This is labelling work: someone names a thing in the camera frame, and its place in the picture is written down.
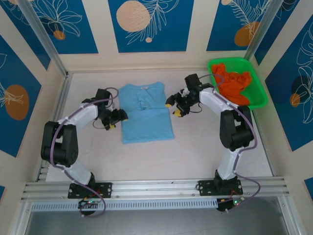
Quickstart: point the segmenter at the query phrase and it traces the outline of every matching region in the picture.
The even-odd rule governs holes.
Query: orange towel
[[[239,74],[237,72],[226,72],[225,64],[212,66],[212,72],[223,76],[224,82],[219,86],[219,91],[222,96],[238,105],[249,105],[250,101],[240,92],[250,85],[252,78],[249,72]],[[214,76],[215,81],[219,84],[222,79]]]

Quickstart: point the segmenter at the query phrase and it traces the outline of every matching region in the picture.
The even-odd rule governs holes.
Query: purple cable
[[[106,210],[106,207],[107,207],[107,206],[106,206],[106,202],[104,201],[103,197],[102,197],[99,193],[97,193],[95,190],[93,190],[92,188],[90,188],[90,187],[88,187],[88,186],[86,186],[86,185],[84,185],[84,184],[78,182],[78,181],[75,180],[70,174],[68,174],[68,172],[67,172],[63,167],[54,164],[53,152],[54,152],[55,142],[56,142],[56,140],[57,140],[57,136],[58,136],[58,134],[59,134],[61,128],[62,128],[62,127],[64,126],[64,124],[67,123],[72,117],[74,117],[74,116],[75,116],[76,114],[78,114],[81,110],[83,110],[84,108],[86,108],[86,107],[88,107],[88,106],[90,106],[90,105],[93,105],[93,104],[96,104],[96,103],[101,103],[101,102],[106,102],[106,101],[113,100],[113,99],[115,99],[115,98],[118,97],[118,89],[116,89],[116,88],[114,88],[114,87],[105,88],[105,90],[108,90],[108,89],[113,89],[113,90],[115,90],[115,91],[117,92],[116,96],[114,96],[114,97],[112,97],[112,98],[108,98],[108,99],[96,100],[96,101],[94,101],[94,102],[92,102],[92,103],[85,104],[83,107],[80,107],[79,109],[77,109],[74,113],[72,113],[70,116],[68,116],[68,118],[66,118],[66,119],[59,125],[59,127],[58,127],[58,128],[56,129],[56,131],[55,131],[55,134],[54,134],[54,136],[53,136],[52,143],[51,143],[51,150],[50,150],[50,163],[51,163],[51,165],[52,165],[53,167],[55,167],[55,168],[58,168],[58,169],[61,169],[62,171],[64,171],[65,175],[66,175],[68,178],[70,178],[74,183],[76,183],[76,184],[78,184],[78,185],[80,185],[80,186],[86,188],[86,189],[89,190],[90,192],[94,193],[97,197],[100,198],[100,200],[101,200],[101,201],[103,202],[103,204],[104,204],[104,209],[103,209],[99,214],[97,214],[97,215],[91,215],[91,216],[89,215],[89,216],[87,216],[88,218],[95,218],[95,217],[101,216],[101,215],[104,213],[104,211]],[[86,204],[84,204],[84,205],[80,208],[80,210],[79,210],[79,213],[80,213],[82,216],[84,216],[83,213],[82,213],[82,208],[84,208],[84,206],[85,206]]]
[[[240,177],[240,178],[243,178],[243,179],[245,179],[245,180],[254,182],[254,183],[256,183],[257,186],[258,186],[258,190],[257,190],[251,197],[249,197],[248,199],[244,200],[241,204],[239,204],[239,205],[242,205],[243,203],[246,203],[247,201],[249,201],[249,200],[251,200],[252,198],[254,198],[254,197],[260,192],[260,190],[261,190],[261,185],[260,185],[259,182],[257,182],[256,180],[253,180],[253,179],[251,179],[251,178],[248,178],[248,177],[245,177],[245,176],[242,176],[242,175],[239,175],[239,174],[236,173],[236,167],[237,167],[238,160],[239,160],[239,154],[241,154],[241,153],[244,152],[244,151],[252,150],[252,149],[256,148],[256,146],[257,146],[257,144],[258,144],[258,140],[257,140],[257,138],[256,138],[255,130],[254,130],[254,128],[253,128],[251,122],[247,119],[247,117],[246,117],[242,112],[240,112],[236,107],[234,107],[233,105],[229,104],[229,101],[228,101],[227,99],[225,99],[221,94],[219,94],[219,93],[217,93],[217,92],[215,91],[215,89],[216,89],[218,86],[220,86],[220,85],[224,82],[223,76],[221,76],[221,75],[219,75],[219,74],[206,74],[206,75],[204,75],[204,76],[201,76],[200,78],[203,78],[203,77],[206,77],[206,76],[218,76],[218,77],[221,78],[222,81],[221,81],[219,84],[217,84],[216,86],[213,87],[213,94],[214,94],[218,99],[220,99],[222,102],[224,102],[225,104],[227,104],[230,108],[232,108],[233,110],[235,110],[235,111],[245,120],[245,122],[248,124],[248,126],[249,126],[249,128],[250,128],[250,130],[251,130],[251,132],[252,132],[252,134],[253,134],[253,137],[254,137],[254,145],[253,145],[252,147],[243,148],[243,149],[239,150],[239,152],[238,152],[238,154],[237,154],[237,157],[236,157],[236,160],[235,160],[235,163],[234,163],[234,167],[233,167],[233,171],[234,171],[234,174],[235,174],[236,176],[238,176],[238,177]],[[234,209],[237,208],[238,206],[229,209],[227,212],[234,210]]]

